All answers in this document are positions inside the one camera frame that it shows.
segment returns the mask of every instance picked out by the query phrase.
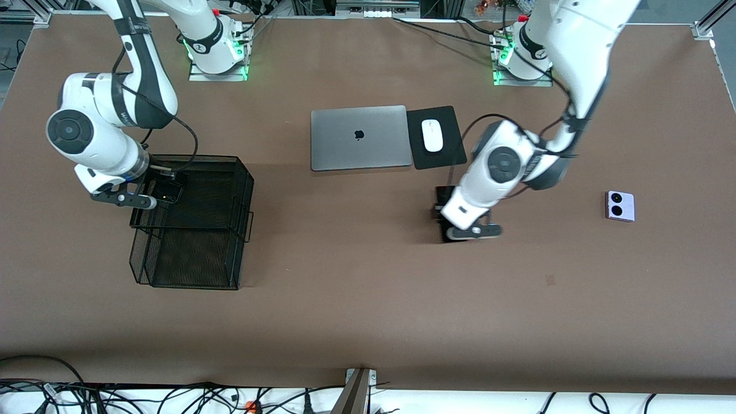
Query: brown table surface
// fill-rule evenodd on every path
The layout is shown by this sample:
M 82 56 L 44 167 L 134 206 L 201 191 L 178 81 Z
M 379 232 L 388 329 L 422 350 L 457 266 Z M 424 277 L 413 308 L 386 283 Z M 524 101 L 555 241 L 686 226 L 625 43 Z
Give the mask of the brown table surface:
M 486 47 L 389 19 L 279 19 L 247 82 L 190 83 L 173 23 L 150 21 L 200 153 L 255 177 L 245 288 L 134 282 L 130 210 L 90 201 L 43 131 L 66 76 L 109 71 L 120 42 L 105 16 L 57 15 L 1 112 L 0 354 L 97 382 L 324 385 L 368 365 L 392 387 L 736 391 L 736 116 L 687 27 L 627 27 L 565 180 L 495 208 L 500 239 L 442 245 L 447 169 L 314 174 L 310 112 L 452 105 L 461 128 L 500 112 L 539 130 L 559 90 L 495 87 Z M 149 142 L 191 150 L 173 123 Z M 635 223 L 604 219 L 610 189 L 635 194 Z

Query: laptop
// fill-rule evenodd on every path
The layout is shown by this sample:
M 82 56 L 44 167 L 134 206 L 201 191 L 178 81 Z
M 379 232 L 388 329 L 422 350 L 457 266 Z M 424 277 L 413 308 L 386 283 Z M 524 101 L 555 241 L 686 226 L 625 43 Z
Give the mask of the laptop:
M 312 171 L 410 166 L 406 107 L 312 111 Z

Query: black mouse pad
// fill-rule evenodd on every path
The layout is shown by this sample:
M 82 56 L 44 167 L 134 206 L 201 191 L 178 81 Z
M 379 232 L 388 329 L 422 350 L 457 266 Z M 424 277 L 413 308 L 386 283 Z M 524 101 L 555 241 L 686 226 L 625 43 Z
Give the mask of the black mouse pad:
M 429 152 L 424 148 L 422 121 L 435 119 L 442 129 L 442 149 Z M 410 110 L 406 113 L 409 128 L 411 156 L 417 169 L 437 168 L 439 166 L 460 165 L 467 163 L 455 108 L 442 106 L 439 108 Z

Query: black crate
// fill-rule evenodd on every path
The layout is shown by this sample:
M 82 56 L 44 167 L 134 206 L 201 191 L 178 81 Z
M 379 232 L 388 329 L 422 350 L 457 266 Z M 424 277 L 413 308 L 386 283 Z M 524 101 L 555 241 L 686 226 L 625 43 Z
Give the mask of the black crate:
M 171 168 L 189 158 L 153 156 L 157 165 Z M 133 209 L 130 269 L 135 280 L 153 287 L 237 290 L 252 221 L 253 177 L 237 157 L 207 155 L 198 155 L 182 173 L 187 181 L 177 203 Z M 149 170 L 141 194 L 153 192 L 157 174 Z

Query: white mouse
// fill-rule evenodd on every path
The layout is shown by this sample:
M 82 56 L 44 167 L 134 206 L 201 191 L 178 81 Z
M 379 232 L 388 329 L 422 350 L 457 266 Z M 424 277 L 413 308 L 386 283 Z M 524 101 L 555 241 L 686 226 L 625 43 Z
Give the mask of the white mouse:
M 438 152 L 442 149 L 442 129 L 436 119 L 422 121 L 422 137 L 424 148 L 429 152 Z

